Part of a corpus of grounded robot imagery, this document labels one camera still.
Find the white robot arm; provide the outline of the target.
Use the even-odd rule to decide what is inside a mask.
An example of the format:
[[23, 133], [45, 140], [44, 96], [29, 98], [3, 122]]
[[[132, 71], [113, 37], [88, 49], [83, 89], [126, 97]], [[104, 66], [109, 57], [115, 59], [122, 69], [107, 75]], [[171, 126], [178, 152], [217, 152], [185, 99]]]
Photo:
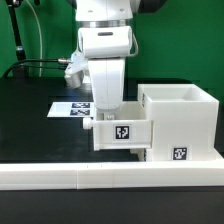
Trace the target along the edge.
[[131, 20], [135, 13], [154, 13], [167, 0], [70, 0], [80, 23], [77, 48], [65, 70], [72, 88], [90, 76], [93, 99], [101, 113], [114, 113], [123, 100], [125, 59], [138, 53]]

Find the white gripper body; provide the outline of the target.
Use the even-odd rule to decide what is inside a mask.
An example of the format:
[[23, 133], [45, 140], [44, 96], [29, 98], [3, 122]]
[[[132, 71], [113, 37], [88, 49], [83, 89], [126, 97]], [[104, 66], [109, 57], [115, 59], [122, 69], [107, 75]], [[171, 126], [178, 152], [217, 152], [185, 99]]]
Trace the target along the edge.
[[118, 111], [123, 100], [125, 59], [88, 61], [92, 94], [99, 111]]

